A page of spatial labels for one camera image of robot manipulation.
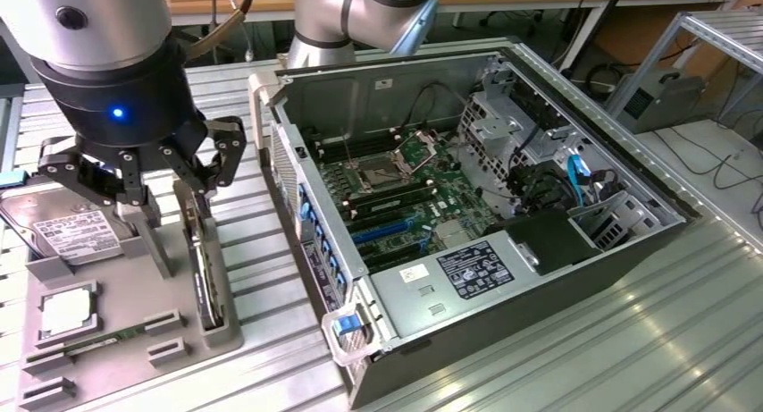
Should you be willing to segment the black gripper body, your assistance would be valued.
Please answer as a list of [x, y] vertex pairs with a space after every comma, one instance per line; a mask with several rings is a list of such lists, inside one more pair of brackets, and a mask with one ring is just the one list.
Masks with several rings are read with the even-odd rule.
[[136, 64], [111, 71], [75, 71], [35, 58], [32, 66], [74, 127], [80, 151], [115, 157], [132, 149], [152, 156], [172, 144], [191, 156], [207, 127], [191, 95], [186, 53], [174, 40]]

